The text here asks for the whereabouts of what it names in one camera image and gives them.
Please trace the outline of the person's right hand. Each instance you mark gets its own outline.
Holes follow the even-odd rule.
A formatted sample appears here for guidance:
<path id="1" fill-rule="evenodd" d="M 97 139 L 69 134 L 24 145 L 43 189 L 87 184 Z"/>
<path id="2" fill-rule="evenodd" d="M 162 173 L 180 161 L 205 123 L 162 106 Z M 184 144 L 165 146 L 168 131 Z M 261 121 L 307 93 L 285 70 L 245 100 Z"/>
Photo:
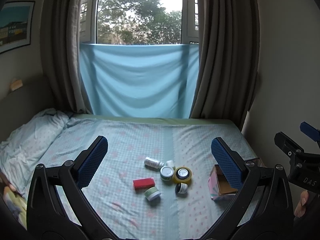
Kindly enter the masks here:
<path id="1" fill-rule="evenodd" d="M 306 211 L 306 203 L 309 199 L 309 193 L 307 190 L 304 190 L 301 194 L 300 194 L 300 200 L 296 206 L 296 209 L 294 211 L 294 215 L 297 218 L 302 217 L 305 214 Z"/>

